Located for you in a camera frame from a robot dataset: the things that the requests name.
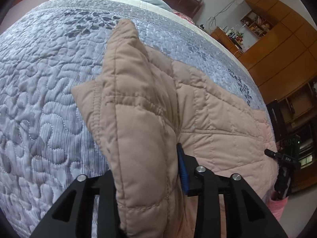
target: quilted bedspread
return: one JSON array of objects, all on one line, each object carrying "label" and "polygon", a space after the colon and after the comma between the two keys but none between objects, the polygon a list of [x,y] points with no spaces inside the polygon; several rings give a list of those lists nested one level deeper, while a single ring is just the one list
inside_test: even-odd
[{"label": "quilted bedspread", "polygon": [[99,176],[108,169],[70,90],[100,74],[107,40],[121,18],[134,22],[146,45],[266,110],[238,61],[183,19],[113,0],[41,4],[0,36],[0,208],[21,237],[29,237],[79,174]]}]

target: black bracket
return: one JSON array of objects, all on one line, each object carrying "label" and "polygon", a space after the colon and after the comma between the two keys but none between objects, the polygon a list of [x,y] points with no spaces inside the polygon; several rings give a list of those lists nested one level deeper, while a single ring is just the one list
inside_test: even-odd
[{"label": "black bracket", "polygon": [[[187,171],[187,196],[198,196],[194,238],[220,238],[219,194],[226,208],[227,238],[287,238],[283,228],[255,191],[239,174],[215,175],[194,157],[178,156]],[[91,238],[95,195],[99,197],[98,238],[126,238],[121,231],[115,184],[109,170],[103,176],[80,175],[50,208],[30,238]]]},{"label": "black bracket", "polygon": [[241,175],[215,175],[199,166],[195,157],[185,155],[180,143],[177,152],[187,171],[187,195],[198,196],[194,238],[220,238],[219,194],[224,197],[227,238],[287,238],[271,211]]},{"label": "black bracket", "polygon": [[95,195],[99,197],[97,237],[126,238],[120,230],[112,172],[87,178],[80,175],[35,228],[30,238],[91,238]]},{"label": "black bracket", "polygon": [[285,199],[292,192],[292,179],[294,172],[301,168],[301,163],[298,160],[299,154],[299,136],[295,135],[295,143],[288,145],[288,149],[285,153],[274,152],[272,150],[264,150],[264,154],[268,157],[276,159],[280,166],[278,171],[277,180],[274,185],[274,190],[277,192],[277,198],[282,200]]}]

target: small items on shelf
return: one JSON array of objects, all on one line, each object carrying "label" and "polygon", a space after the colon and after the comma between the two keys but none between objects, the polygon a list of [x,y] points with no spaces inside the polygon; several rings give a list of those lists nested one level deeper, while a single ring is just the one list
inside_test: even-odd
[{"label": "small items on shelf", "polygon": [[274,26],[268,20],[253,11],[250,11],[246,16],[244,16],[241,19],[241,22],[246,24],[249,30],[251,30],[251,32],[259,38],[265,36]]},{"label": "small items on shelf", "polygon": [[230,38],[232,39],[235,39],[235,41],[237,42],[238,45],[240,46],[243,46],[243,33],[242,32],[239,32],[239,31],[235,31],[235,32],[232,32],[230,35],[229,35]]},{"label": "small items on shelf", "polygon": [[317,99],[317,81],[314,80],[311,83],[308,83],[308,86],[314,99]]}]

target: stitching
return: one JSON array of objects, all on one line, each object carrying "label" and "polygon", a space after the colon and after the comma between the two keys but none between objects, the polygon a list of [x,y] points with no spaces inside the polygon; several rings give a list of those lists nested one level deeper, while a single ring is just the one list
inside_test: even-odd
[{"label": "stitching", "polygon": [[145,97],[145,96],[141,96],[141,95],[135,95],[135,94],[131,94],[131,95],[127,95],[127,94],[122,94],[122,93],[116,93],[115,95],[106,95],[105,97],[114,97],[114,96],[121,96],[121,97],[142,97],[142,98],[144,98],[149,104],[151,104],[153,107],[155,107],[158,111],[160,111],[159,113],[159,115],[162,115],[163,114],[163,109],[160,107],[160,106],[158,106],[158,105],[156,105],[156,104],[154,104],[153,102],[151,102],[147,97]]},{"label": "stitching", "polygon": [[35,155],[33,158],[42,158],[42,159],[44,159],[44,160],[46,160],[46,161],[48,161],[49,163],[51,163],[51,164],[53,164],[53,165],[55,165],[55,166],[60,166],[60,165],[63,165],[63,164],[65,164],[66,163],[66,161],[67,161],[67,159],[68,159],[68,157],[66,157],[66,159],[65,159],[65,161],[64,162],[62,162],[62,163],[60,163],[60,164],[55,164],[55,163],[53,163],[52,161],[50,161],[49,159],[47,159],[47,158],[45,158],[45,157],[42,157],[42,156],[40,156],[40,155]]},{"label": "stitching", "polygon": [[177,122],[175,124],[175,134],[176,134],[176,137],[179,137],[179,134],[180,134],[180,126],[181,126],[181,123],[180,123],[180,107],[179,107],[179,96],[178,96],[178,88],[176,87],[176,80],[175,80],[175,73],[174,73],[174,66],[173,66],[173,61],[171,60],[171,65],[170,67],[172,68],[172,72],[173,72],[173,76],[172,76],[172,79],[174,81],[174,86],[175,86],[175,93],[176,93],[176,101],[177,101],[177,111],[176,111],[176,114],[177,114]]},{"label": "stitching", "polygon": [[80,131],[78,134],[74,134],[74,133],[72,133],[71,131],[69,131],[69,130],[66,128],[66,126],[65,126],[65,120],[64,120],[64,118],[61,117],[60,115],[56,114],[56,113],[42,113],[42,114],[43,114],[43,115],[51,115],[51,114],[53,114],[53,115],[56,115],[56,116],[58,116],[59,118],[61,118],[61,119],[63,120],[63,125],[64,125],[65,130],[66,130],[67,132],[69,132],[70,134],[74,135],[74,136],[77,136],[77,135],[79,135],[79,134],[82,132],[82,125],[81,125],[81,131]]},{"label": "stitching", "polygon": [[101,136],[101,129],[100,129],[100,124],[98,123],[98,121],[96,120],[96,118],[98,117],[98,115],[100,115],[100,110],[98,111],[98,108],[96,108],[95,104],[96,104],[96,93],[97,93],[97,81],[95,81],[95,86],[94,86],[94,102],[91,105],[92,109],[91,111],[94,111],[94,108],[97,109],[96,114],[94,114],[93,116],[93,128],[97,128],[96,133],[97,133],[97,142],[98,144],[101,146],[101,142],[100,142],[100,136]]},{"label": "stitching", "polygon": [[[190,74],[190,81],[191,81],[191,77],[192,77],[192,73],[191,73],[191,69],[189,68],[188,69],[189,71],[189,74]],[[193,92],[194,92],[194,99],[193,99],[193,108],[195,110],[195,114],[194,114],[194,122],[195,122],[195,129],[196,129],[196,126],[198,124],[197,122],[197,107],[196,107],[196,101],[197,101],[197,97],[196,97],[196,94],[195,94],[195,89],[193,89]],[[197,157],[197,154],[196,154],[196,142],[197,142],[197,139],[196,139],[196,132],[194,132],[194,151],[193,151],[193,154],[194,154],[194,157]]]},{"label": "stitching", "polygon": [[153,204],[153,205],[151,205],[151,206],[147,206],[147,207],[142,207],[142,206],[141,206],[141,207],[137,207],[137,206],[135,206],[135,207],[118,206],[118,207],[126,208],[126,209],[128,209],[128,210],[139,211],[139,210],[146,210],[146,209],[150,209],[150,208],[159,206],[165,199],[168,199],[168,198],[169,198],[169,196],[174,192],[176,186],[177,186],[177,182],[176,182],[176,184],[174,185],[174,187],[172,188],[172,190],[171,190],[164,198],[162,198],[158,203]]},{"label": "stitching", "polygon": [[[208,98],[207,98],[207,96],[208,96],[208,92],[205,92],[205,101],[206,101],[206,107],[207,107],[207,112],[208,112],[208,118],[209,118],[209,125],[210,125],[210,128],[211,128],[211,125],[212,125],[212,123],[211,123],[211,117],[210,117],[210,114],[209,114],[209,110],[210,110],[210,104],[208,103]],[[214,161],[214,157],[213,157],[213,152],[212,152],[212,134],[210,133],[209,135],[209,143],[210,143],[210,160],[211,160],[211,162],[212,162],[212,164],[214,165],[214,167],[216,167],[216,164],[215,164],[215,161]]]},{"label": "stitching", "polygon": [[209,93],[210,95],[212,95],[212,96],[216,97],[217,99],[219,99],[219,100],[221,100],[221,101],[225,102],[226,104],[231,105],[232,107],[234,107],[234,108],[238,109],[239,111],[242,111],[242,112],[244,112],[244,113],[247,113],[248,115],[250,115],[251,117],[253,117],[253,118],[254,118],[254,116],[250,113],[250,111],[248,111],[248,110],[244,110],[244,109],[241,109],[241,108],[239,108],[239,107],[236,107],[235,105],[230,104],[230,103],[229,103],[229,102],[227,102],[226,100],[223,100],[223,99],[221,99],[221,98],[219,98],[219,97],[215,96],[214,94],[212,94],[211,92],[209,92],[208,90],[206,90],[206,89],[205,89],[205,88],[203,88],[203,87],[196,87],[196,86],[192,86],[192,85],[190,85],[190,84],[187,84],[187,83],[182,83],[182,82],[178,82],[178,83],[183,84],[183,85],[187,85],[187,86],[190,86],[190,87],[193,87],[193,88],[198,88],[198,89],[205,90],[205,91],[206,91],[207,93]]},{"label": "stitching", "polygon": [[21,147],[21,148],[23,149],[23,155],[22,155],[21,157],[19,157],[19,156],[16,154],[15,146],[13,146],[13,150],[14,150],[14,153],[15,153],[16,157],[17,157],[17,158],[23,158],[23,156],[24,156],[24,146],[20,146],[20,144],[15,144],[12,140],[9,140],[9,139],[7,138],[7,136],[4,135],[4,133],[3,133],[1,130],[0,130],[0,132],[1,132],[2,135],[7,139],[6,142],[12,142],[13,145],[18,145],[19,147]]},{"label": "stitching", "polygon": [[[231,115],[231,113],[230,113],[230,111],[229,111],[229,108],[226,108],[226,110],[227,110],[227,113],[228,113],[228,121],[229,121],[229,123],[230,123],[230,131],[232,131],[232,127],[234,126],[233,124],[232,124],[232,115]],[[240,155],[239,155],[239,152],[238,152],[238,145],[237,145],[237,139],[236,139],[236,136],[235,135],[233,135],[233,146],[234,146],[234,151],[235,151],[235,154],[237,155],[237,159],[238,159],[238,166],[240,165],[240,163],[241,163],[241,160],[240,160]]]},{"label": "stitching", "polygon": [[80,163],[81,165],[83,165],[85,168],[87,168],[88,170],[90,170],[90,171],[92,171],[94,174],[96,174],[96,175],[100,175],[100,174],[98,174],[98,173],[96,173],[96,172],[94,172],[92,169],[90,169],[87,165],[85,165],[84,163],[82,163],[82,162],[79,162],[79,161],[72,161],[71,162],[71,164],[72,163]]},{"label": "stitching", "polygon": [[[254,161],[254,162],[250,162],[250,163],[244,164],[243,166],[255,164],[255,163],[258,163],[258,162],[261,162],[261,161],[263,161],[263,160],[261,159],[261,160],[257,160],[257,161]],[[231,169],[234,169],[234,168],[238,168],[238,167],[242,167],[242,166],[235,166],[235,167],[227,168],[227,169],[224,169],[224,170],[215,171],[215,174],[216,174],[216,173],[223,172],[223,171],[231,170]]]},{"label": "stitching", "polygon": [[[191,129],[181,129],[181,133],[193,133]],[[257,139],[255,136],[250,136],[248,134],[242,133],[242,132],[229,132],[225,130],[204,130],[204,129],[195,129],[194,132],[197,134],[222,134],[222,135],[235,135],[235,136],[243,136],[247,138],[252,138],[254,140],[263,142],[261,139]]]},{"label": "stitching", "polygon": [[56,101],[47,101],[47,102],[45,102],[45,105],[47,105],[48,103],[56,103],[56,104],[60,104],[60,105],[63,105],[63,106],[66,106],[66,107],[71,107],[72,105],[76,105],[76,103],[72,103],[72,104],[69,104],[69,105],[65,105],[65,104],[62,104],[62,103],[60,103],[60,102],[56,102]]},{"label": "stitching", "polygon": [[[149,70],[150,70],[150,72],[151,72],[151,77],[152,77],[152,81],[153,81],[153,84],[154,84],[154,94],[155,94],[155,96],[156,96],[156,99],[159,101],[159,98],[158,98],[158,95],[157,95],[157,92],[156,92],[156,83],[155,83],[155,78],[154,78],[154,74],[153,74],[153,71],[151,70],[151,67],[149,67]],[[158,109],[159,110],[159,114],[161,115],[161,116],[159,116],[160,118],[162,118],[163,119],[163,122],[164,122],[164,125],[163,125],[163,130],[164,130],[164,132],[166,133],[166,121],[165,121],[165,117],[164,117],[164,114],[163,114],[163,110],[161,109],[161,108],[159,108]],[[166,140],[165,139],[163,139],[163,142],[164,142],[164,147],[165,148],[167,148],[166,147]],[[167,157],[168,157],[168,155],[166,155],[166,153],[167,153],[167,149],[165,149],[166,151],[163,151],[163,155],[164,155],[164,161],[165,161],[165,165],[166,165],[166,169],[165,169],[165,174],[166,174],[166,186],[165,186],[165,188],[166,188],[166,190],[167,190],[167,196],[166,196],[166,198],[167,198],[167,219],[166,219],[166,226],[169,226],[169,222],[170,222],[170,218],[171,218],[171,216],[170,216],[170,206],[171,206],[171,201],[170,201],[170,198],[169,198],[169,194],[170,194],[170,177],[169,177],[169,174],[168,174],[168,165],[167,165]]]},{"label": "stitching", "polygon": [[[29,201],[25,201],[25,200],[23,200],[22,198],[23,198],[23,194],[26,194],[26,192],[23,192],[23,191],[21,191],[21,198],[18,198],[18,196],[15,194],[15,193],[13,193],[13,192],[11,192],[10,194],[3,194],[4,196],[6,196],[10,201],[11,201],[11,196],[13,196],[13,197],[15,197],[18,201],[23,201],[25,204],[30,204],[31,206],[37,206],[37,205],[33,205],[31,202],[29,202]],[[44,201],[42,201],[42,200],[40,200],[39,198],[36,198],[36,199],[34,199],[33,198],[33,200],[35,201],[35,202],[37,202],[37,203],[40,203],[41,205],[39,205],[39,206],[43,206],[43,205],[45,205],[45,206],[49,206],[50,207],[50,205],[49,204],[47,204],[47,203],[45,203]]]},{"label": "stitching", "polygon": [[169,122],[168,119],[166,119],[164,116],[159,115],[159,114],[156,113],[156,112],[149,111],[147,108],[145,108],[145,107],[142,106],[142,105],[136,105],[136,106],[134,106],[134,105],[128,105],[128,104],[124,104],[124,103],[118,103],[118,102],[115,102],[115,103],[114,103],[114,102],[109,101],[109,102],[106,102],[106,103],[104,104],[104,106],[107,105],[107,104],[116,104],[116,105],[123,105],[123,106],[128,106],[128,107],[141,107],[141,108],[145,109],[146,111],[155,114],[155,115],[158,116],[158,117],[162,117],[163,120],[164,120],[164,123],[165,123],[166,125],[168,125],[169,127],[171,127],[172,129],[174,129],[173,126],[172,126],[172,124]]},{"label": "stitching", "polygon": [[96,142],[94,142],[94,149],[97,152],[98,156],[100,156],[103,160],[106,160],[106,162],[107,162],[106,165],[109,166],[107,157],[102,153],[102,151],[99,147],[98,147],[98,149],[96,148],[96,145],[98,146],[98,144],[96,144]]},{"label": "stitching", "polygon": [[[117,62],[117,49],[119,47],[119,41],[116,43],[116,47],[115,47],[115,57],[114,57],[114,85],[115,85],[115,104],[114,104],[114,110],[115,110],[115,129],[116,129],[116,135],[117,135],[117,139],[116,139],[116,143],[117,143],[117,153],[118,153],[118,166],[119,166],[119,172],[120,172],[120,181],[121,181],[121,189],[122,189],[122,193],[123,193],[123,203],[124,203],[124,206],[126,206],[126,194],[125,194],[125,191],[124,191],[124,185],[123,185],[123,179],[122,179],[122,169],[121,169],[121,162],[120,162],[120,155],[119,155],[119,141],[118,141],[118,118],[117,118],[117,72],[116,72],[116,62]],[[126,230],[128,230],[128,227],[127,227],[127,210],[124,210],[124,213],[125,213],[125,219],[124,219],[124,226],[126,228]]]}]

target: pink jacket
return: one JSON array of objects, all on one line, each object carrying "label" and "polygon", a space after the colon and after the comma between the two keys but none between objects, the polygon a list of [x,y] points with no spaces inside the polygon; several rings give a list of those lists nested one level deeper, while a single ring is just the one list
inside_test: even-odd
[{"label": "pink jacket", "polygon": [[264,149],[276,146],[265,112],[145,46],[128,19],[107,42],[101,75],[72,94],[109,161],[128,236],[193,237],[198,200],[183,195],[177,142],[214,173],[241,174],[260,197],[274,185],[278,166]]}]

